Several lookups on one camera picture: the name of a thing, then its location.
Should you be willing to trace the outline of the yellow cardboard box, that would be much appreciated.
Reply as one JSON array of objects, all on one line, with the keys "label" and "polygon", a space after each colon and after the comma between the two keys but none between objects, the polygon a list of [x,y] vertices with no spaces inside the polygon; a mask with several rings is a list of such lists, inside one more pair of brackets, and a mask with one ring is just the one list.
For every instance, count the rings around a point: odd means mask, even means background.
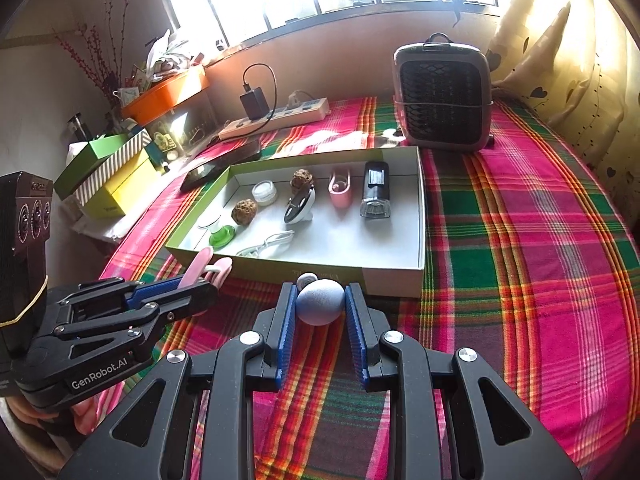
[{"label": "yellow cardboard box", "polygon": [[81,210],[91,219],[123,217],[159,177],[143,150],[110,177]]}]

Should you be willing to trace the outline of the white egg-shaped gadget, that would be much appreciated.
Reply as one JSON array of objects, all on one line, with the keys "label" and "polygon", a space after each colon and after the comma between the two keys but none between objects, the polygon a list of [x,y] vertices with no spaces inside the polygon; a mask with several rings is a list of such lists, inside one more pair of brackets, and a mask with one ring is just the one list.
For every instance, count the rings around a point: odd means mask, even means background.
[{"label": "white egg-shaped gadget", "polygon": [[312,207],[316,201],[316,189],[313,184],[304,184],[288,201],[284,223],[288,226],[312,219]]}]

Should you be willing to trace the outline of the black bike light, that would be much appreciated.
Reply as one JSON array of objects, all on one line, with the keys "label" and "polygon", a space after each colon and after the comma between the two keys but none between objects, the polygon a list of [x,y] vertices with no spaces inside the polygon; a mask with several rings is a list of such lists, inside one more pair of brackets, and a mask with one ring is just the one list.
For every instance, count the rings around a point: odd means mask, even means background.
[{"label": "black bike light", "polygon": [[360,216],[390,218],[390,168],[387,162],[367,162],[364,166]]}]

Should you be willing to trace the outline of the white power strip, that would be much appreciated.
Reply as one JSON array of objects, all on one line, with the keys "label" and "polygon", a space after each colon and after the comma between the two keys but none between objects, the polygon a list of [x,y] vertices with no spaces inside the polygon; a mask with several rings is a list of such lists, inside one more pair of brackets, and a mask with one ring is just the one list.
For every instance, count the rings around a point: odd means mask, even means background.
[{"label": "white power strip", "polygon": [[292,128],[306,125],[310,122],[320,122],[331,113],[327,98],[315,99],[300,103],[296,107],[278,107],[270,117],[250,120],[248,117],[234,120],[225,125],[218,133],[221,141],[250,136],[254,133],[262,133],[283,128]]}]

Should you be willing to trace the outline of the small pink desk heater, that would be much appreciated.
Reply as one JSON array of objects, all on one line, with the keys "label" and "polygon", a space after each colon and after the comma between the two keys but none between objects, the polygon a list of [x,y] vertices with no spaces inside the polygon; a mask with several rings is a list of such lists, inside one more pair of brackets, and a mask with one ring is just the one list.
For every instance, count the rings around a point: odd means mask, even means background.
[{"label": "small pink desk heater", "polygon": [[394,105],[407,141],[462,152],[487,145],[491,83],[486,56],[443,32],[399,47],[393,55]]}]

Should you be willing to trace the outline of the pink earhook headphone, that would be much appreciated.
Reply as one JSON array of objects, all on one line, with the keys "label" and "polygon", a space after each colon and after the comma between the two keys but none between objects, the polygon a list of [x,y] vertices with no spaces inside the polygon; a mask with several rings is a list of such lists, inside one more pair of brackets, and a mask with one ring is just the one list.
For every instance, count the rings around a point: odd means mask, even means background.
[{"label": "pink earhook headphone", "polygon": [[349,169],[332,171],[328,192],[332,205],[338,210],[345,210],[352,204],[352,174]]}]

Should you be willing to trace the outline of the brown walnut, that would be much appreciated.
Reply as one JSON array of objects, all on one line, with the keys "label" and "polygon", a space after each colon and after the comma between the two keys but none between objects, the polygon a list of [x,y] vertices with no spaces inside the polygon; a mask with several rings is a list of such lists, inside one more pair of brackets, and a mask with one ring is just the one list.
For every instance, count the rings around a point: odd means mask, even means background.
[{"label": "brown walnut", "polygon": [[314,176],[305,168],[296,169],[290,180],[292,194],[295,195],[304,188],[310,188],[314,185]]},{"label": "brown walnut", "polygon": [[257,211],[258,206],[254,200],[239,200],[231,211],[231,218],[238,226],[249,226]]}]

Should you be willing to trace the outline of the plaid tablecloth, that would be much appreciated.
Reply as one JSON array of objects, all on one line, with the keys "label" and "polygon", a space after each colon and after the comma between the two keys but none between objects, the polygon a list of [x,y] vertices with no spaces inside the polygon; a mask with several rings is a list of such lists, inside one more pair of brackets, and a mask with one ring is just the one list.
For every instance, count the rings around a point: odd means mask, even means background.
[{"label": "plaid tablecloth", "polygon": [[[587,479],[639,474],[639,253],[587,167],[523,104],[495,143],[424,152],[416,299],[373,300],[421,344],[475,349]],[[383,479],[390,398],[362,390],[343,320],[299,325],[280,393],[254,400],[261,479]]]}]

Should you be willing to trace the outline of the small green carton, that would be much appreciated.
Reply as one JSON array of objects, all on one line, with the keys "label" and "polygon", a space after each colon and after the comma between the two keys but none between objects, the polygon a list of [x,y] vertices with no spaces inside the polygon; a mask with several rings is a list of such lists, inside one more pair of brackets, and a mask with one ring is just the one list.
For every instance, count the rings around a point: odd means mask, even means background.
[{"label": "small green carton", "polygon": [[157,131],[154,133],[154,143],[165,156],[168,162],[172,162],[180,156],[178,144],[170,133],[162,133]]}]

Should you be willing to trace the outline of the small clear cream jar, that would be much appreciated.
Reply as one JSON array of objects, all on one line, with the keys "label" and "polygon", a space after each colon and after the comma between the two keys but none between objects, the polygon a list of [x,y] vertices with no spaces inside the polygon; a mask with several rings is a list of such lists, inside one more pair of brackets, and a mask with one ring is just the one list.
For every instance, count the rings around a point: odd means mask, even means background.
[{"label": "small clear cream jar", "polygon": [[272,181],[263,180],[253,186],[252,196],[258,206],[267,207],[277,200],[278,190]]}]

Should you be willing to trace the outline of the striped cardboard box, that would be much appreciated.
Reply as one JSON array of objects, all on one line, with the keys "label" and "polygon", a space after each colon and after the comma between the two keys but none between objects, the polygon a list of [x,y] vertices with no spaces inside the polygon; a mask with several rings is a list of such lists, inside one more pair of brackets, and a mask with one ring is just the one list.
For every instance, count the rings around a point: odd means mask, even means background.
[{"label": "striped cardboard box", "polygon": [[96,168],[85,182],[74,192],[74,196],[80,206],[86,206],[89,200],[96,195],[102,186],[121,170],[127,162],[133,160],[137,154],[140,154],[147,145],[152,142],[149,133],[142,129],[135,136],[129,139],[105,162]]}]

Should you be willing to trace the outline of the green thread spool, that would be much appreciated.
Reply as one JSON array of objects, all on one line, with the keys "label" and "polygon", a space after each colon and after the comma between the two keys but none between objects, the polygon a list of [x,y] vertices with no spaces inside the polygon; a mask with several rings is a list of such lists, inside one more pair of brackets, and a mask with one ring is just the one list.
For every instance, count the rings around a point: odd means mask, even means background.
[{"label": "green thread spool", "polygon": [[226,226],[222,226],[215,231],[210,232],[208,238],[208,244],[215,252],[221,250],[222,248],[229,245],[232,240],[234,240],[236,235],[236,227],[230,226],[227,224]]}]

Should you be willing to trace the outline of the green tissue box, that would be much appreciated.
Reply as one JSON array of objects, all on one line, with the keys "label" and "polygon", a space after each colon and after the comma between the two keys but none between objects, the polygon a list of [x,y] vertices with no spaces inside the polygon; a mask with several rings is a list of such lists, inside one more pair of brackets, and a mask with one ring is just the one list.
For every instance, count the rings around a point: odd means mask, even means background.
[{"label": "green tissue box", "polygon": [[106,136],[85,143],[72,143],[70,148],[79,148],[75,156],[54,181],[54,189],[60,200],[66,200],[84,182],[93,170],[109,158],[128,141],[126,134]]}]

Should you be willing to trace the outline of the black smartphone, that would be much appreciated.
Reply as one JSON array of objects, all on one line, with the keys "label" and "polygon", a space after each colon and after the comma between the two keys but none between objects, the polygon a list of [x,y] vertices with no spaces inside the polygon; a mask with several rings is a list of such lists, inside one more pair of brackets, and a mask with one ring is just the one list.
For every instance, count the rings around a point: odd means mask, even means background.
[{"label": "black smartphone", "polygon": [[242,146],[190,170],[182,180],[180,192],[189,193],[201,188],[207,183],[217,180],[228,167],[242,164],[243,162],[254,162],[260,159],[260,156],[262,156],[262,144],[260,141],[246,142]]}]

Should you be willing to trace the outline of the cream heart-pattern curtain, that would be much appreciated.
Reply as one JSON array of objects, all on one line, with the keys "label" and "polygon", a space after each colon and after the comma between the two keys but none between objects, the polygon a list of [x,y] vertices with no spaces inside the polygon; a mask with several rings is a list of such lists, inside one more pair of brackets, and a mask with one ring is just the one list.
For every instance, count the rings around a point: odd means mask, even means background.
[{"label": "cream heart-pattern curtain", "polygon": [[628,226],[639,221],[639,48],[608,0],[498,0],[495,87],[570,144]]}]

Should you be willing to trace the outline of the shallow green cardboard box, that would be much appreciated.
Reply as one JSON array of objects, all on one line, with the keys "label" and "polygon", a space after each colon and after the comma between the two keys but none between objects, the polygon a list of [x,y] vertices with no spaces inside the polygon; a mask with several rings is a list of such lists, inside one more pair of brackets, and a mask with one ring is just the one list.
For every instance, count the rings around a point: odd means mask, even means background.
[{"label": "shallow green cardboard box", "polygon": [[[390,168],[390,218],[360,216],[364,166],[387,162]],[[314,176],[312,219],[288,226],[285,209],[294,196],[290,180],[296,169]],[[328,185],[334,169],[352,174],[352,204],[336,209]],[[357,282],[369,295],[418,298],[425,270],[426,206],[422,162],[416,148],[375,148],[314,153],[247,162],[224,170],[181,220],[165,246],[183,266],[208,246],[209,234],[231,224],[239,200],[253,186],[272,181],[277,200],[258,207],[249,226],[215,252],[234,260],[232,274],[244,280],[280,283],[306,271],[342,284]]]}]

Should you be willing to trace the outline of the grey round ball gadget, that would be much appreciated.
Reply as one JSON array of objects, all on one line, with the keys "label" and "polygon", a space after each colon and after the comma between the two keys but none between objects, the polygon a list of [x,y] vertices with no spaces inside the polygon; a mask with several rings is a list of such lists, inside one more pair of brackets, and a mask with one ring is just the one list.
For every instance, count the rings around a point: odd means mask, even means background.
[{"label": "grey round ball gadget", "polygon": [[336,281],[306,272],[296,280],[297,317],[311,326],[325,326],[339,318],[345,307],[345,289]]}]

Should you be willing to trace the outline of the orange plastic tray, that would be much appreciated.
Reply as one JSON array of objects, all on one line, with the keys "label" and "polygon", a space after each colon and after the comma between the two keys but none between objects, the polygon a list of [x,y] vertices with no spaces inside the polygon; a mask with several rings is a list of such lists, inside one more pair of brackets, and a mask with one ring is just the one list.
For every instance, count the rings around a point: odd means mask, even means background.
[{"label": "orange plastic tray", "polygon": [[132,118],[142,126],[149,125],[208,86],[205,68],[201,65],[190,67],[149,88],[124,106],[122,117]]}]

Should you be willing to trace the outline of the pink clip case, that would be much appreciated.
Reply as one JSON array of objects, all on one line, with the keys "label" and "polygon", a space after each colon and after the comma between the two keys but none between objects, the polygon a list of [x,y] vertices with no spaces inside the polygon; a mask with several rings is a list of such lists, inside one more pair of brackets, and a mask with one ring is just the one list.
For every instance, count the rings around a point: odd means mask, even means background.
[{"label": "pink clip case", "polygon": [[204,280],[221,289],[232,270],[233,260],[230,257],[214,259],[215,251],[212,246],[201,249],[194,257],[178,284],[179,288],[186,288]]}]

